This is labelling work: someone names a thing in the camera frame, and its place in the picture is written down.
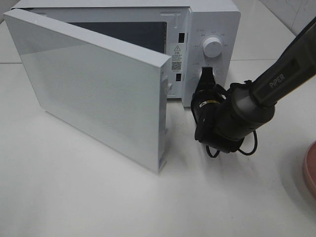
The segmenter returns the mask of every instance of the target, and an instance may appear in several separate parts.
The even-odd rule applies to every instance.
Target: wire
[[[238,151],[239,151],[240,153],[242,153],[243,155],[245,155],[245,156],[251,156],[251,155],[253,155],[253,154],[256,152],[256,150],[257,150],[257,147],[258,147],[258,137],[257,137],[256,131],[253,131],[253,136],[254,136],[254,139],[255,139],[255,145],[254,145],[253,150],[252,150],[251,152],[246,153],[246,152],[242,151],[241,149],[238,149]]]
[[[209,150],[209,146],[206,146],[206,152],[211,158],[216,158],[218,154],[220,153],[220,151],[217,150],[217,152],[214,155],[212,155],[211,151]]]

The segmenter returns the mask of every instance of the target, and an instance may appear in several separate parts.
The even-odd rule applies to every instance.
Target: microwave door
[[[158,172],[170,57],[21,9],[4,17],[39,104]]]

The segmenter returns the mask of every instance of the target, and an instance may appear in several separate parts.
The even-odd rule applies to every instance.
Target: microwave
[[[39,104],[158,172],[167,98],[189,107],[202,67],[225,84],[231,0],[21,0],[4,14]]]

